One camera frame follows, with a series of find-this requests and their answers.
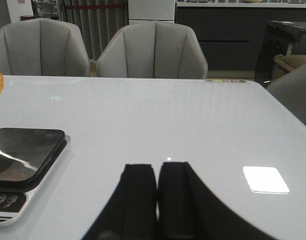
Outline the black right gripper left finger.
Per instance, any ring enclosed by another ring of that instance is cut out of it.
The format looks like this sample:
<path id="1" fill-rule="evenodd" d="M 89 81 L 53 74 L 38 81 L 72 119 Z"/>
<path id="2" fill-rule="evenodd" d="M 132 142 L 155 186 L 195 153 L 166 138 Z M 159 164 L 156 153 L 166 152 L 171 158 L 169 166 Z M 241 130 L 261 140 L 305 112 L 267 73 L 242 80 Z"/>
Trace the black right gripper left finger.
<path id="1" fill-rule="evenodd" d="M 120 181 L 84 240 L 154 240 L 157 227 L 155 173 L 148 164 L 127 164 Z"/>

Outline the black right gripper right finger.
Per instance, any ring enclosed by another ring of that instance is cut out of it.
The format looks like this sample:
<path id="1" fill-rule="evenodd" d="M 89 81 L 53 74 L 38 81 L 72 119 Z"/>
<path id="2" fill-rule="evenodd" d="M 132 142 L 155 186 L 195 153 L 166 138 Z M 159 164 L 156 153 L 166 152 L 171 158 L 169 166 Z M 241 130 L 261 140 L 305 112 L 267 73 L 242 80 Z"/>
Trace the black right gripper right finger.
<path id="1" fill-rule="evenodd" d="M 163 163 L 158 207 L 163 240 L 272 239 L 227 207 L 187 162 Z"/>

